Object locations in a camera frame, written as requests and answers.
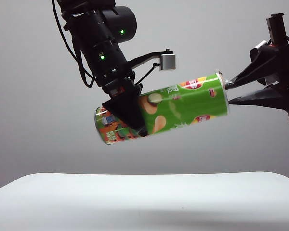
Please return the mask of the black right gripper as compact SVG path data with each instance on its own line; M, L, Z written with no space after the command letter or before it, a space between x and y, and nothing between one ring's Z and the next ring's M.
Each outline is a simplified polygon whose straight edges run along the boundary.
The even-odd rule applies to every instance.
M286 35L283 16L282 13L270 15L267 25L271 47L260 47L253 61L225 87L237 88L275 72L278 85L269 85L262 90L236 97L229 104L282 109L287 111L289 117L289 36Z

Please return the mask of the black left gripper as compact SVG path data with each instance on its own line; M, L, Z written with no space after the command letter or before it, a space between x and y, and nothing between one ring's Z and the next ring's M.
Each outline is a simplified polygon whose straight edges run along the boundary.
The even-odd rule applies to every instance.
M96 83L111 99L102 106L119 118L138 135L145 137L148 130L138 103L142 84L135 85L135 72L131 64L114 67L107 64L96 65Z

